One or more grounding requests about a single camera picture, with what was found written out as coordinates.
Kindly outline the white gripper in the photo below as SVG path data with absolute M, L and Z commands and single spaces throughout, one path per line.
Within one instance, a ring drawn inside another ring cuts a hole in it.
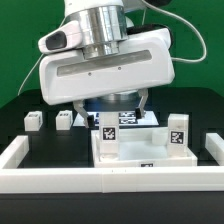
M 42 96 L 50 105 L 73 102 L 86 128 L 94 127 L 94 116 L 84 109 L 84 101 L 109 94 L 139 90 L 135 116 L 145 116 L 148 90 L 174 79 L 169 53 L 170 31 L 166 28 L 132 34 L 111 44 L 114 52 L 88 59 L 81 41 L 84 36 L 76 22 L 42 37 L 39 49 L 45 54 L 39 66 Z

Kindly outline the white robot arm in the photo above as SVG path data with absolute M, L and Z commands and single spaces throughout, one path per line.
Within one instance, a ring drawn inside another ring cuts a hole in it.
M 129 28 L 122 0 L 64 2 L 66 24 L 38 42 L 45 55 L 39 66 L 45 102 L 71 102 L 92 127 L 84 100 L 136 90 L 141 101 L 135 114 L 142 118 L 148 89 L 174 79 L 170 31 Z

